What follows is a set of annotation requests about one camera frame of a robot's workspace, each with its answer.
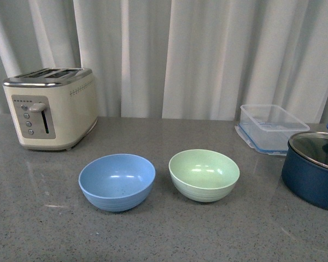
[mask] green bowl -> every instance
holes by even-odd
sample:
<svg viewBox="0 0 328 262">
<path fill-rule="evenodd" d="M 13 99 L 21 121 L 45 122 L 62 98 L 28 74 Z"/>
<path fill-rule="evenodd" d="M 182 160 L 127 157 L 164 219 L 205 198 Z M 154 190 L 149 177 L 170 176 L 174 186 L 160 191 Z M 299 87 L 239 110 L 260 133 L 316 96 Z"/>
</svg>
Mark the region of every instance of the green bowl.
<svg viewBox="0 0 328 262">
<path fill-rule="evenodd" d="M 169 162 L 169 170 L 177 190 L 199 202 L 222 199 L 239 179 L 239 168 L 231 158 L 203 149 L 177 153 Z"/>
</svg>

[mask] cream toaster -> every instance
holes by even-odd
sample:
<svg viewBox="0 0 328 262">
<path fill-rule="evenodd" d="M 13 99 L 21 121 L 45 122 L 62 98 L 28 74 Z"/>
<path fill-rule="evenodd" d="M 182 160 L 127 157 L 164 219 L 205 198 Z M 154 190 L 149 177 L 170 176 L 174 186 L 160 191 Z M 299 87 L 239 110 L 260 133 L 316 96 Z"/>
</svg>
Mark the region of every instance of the cream toaster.
<svg viewBox="0 0 328 262">
<path fill-rule="evenodd" d="M 89 68 L 45 68 L 3 81 L 20 144 L 68 150 L 97 122 L 95 82 Z"/>
</svg>

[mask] curtain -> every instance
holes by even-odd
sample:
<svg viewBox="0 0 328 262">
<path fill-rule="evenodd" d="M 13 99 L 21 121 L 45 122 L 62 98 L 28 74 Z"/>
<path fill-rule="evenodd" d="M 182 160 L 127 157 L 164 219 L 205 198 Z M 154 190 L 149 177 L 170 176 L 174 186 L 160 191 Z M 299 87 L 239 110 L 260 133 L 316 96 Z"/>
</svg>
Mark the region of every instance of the curtain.
<svg viewBox="0 0 328 262">
<path fill-rule="evenodd" d="M 87 67 L 100 116 L 328 122 L 328 0 L 0 0 L 2 81 Z"/>
</svg>

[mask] gray countertop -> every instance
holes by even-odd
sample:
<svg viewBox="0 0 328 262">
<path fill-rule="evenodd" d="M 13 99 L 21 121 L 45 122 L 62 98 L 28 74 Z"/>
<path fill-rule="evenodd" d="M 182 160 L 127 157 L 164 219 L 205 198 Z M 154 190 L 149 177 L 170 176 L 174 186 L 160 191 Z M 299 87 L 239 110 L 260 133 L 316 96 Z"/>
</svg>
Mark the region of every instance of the gray countertop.
<svg viewBox="0 0 328 262">
<path fill-rule="evenodd" d="M 235 124 L 100 117 L 72 150 L 40 152 L 0 114 L 0 261 L 328 261 L 328 211 L 293 195 L 280 178 L 285 158 L 251 149 Z M 192 148 L 237 163 L 227 197 L 201 204 L 176 190 L 168 162 Z M 146 200 L 120 213 L 98 210 L 78 185 L 86 164 L 114 153 L 156 168 Z"/>
</svg>

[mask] pot lid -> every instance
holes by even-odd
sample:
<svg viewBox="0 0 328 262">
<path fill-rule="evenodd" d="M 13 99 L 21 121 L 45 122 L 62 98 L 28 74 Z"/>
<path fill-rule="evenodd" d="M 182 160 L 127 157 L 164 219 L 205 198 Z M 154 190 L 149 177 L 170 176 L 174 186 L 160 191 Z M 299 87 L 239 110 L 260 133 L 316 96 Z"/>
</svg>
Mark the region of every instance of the pot lid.
<svg viewBox="0 0 328 262">
<path fill-rule="evenodd" d="M 328 169 L 328 133 L 298 133 L 290 137 L 289 146 L 303 158 Z"/>
</svg>

